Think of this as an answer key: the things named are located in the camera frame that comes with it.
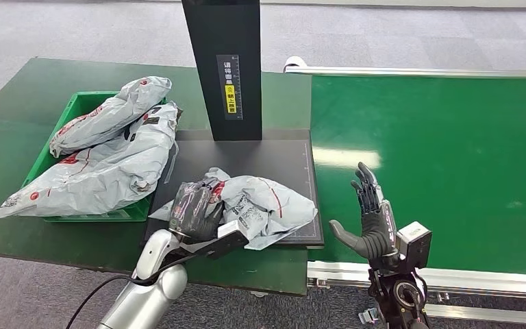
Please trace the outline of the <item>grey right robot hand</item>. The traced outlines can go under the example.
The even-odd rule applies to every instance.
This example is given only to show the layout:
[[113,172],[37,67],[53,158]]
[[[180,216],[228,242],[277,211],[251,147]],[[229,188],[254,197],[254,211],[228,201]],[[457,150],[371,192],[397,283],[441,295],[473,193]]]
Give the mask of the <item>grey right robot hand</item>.
[[329,227],[337,240],[367,260],[393,254],[396,251],[396,224],[390,202],[384,198],[375,174],[363,163],[355,170],[351,186],[360,207],[361,235],[345,230],[335,219]]

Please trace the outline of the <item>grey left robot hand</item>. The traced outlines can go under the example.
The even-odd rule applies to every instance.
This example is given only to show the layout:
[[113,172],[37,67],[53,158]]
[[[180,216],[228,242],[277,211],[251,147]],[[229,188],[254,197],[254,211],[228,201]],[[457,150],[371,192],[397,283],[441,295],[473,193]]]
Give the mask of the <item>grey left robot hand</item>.
[[212,240],[224,209],[216,194],[220,183],[216,178],[181,183],[171,207],[168,229],[194,241]]

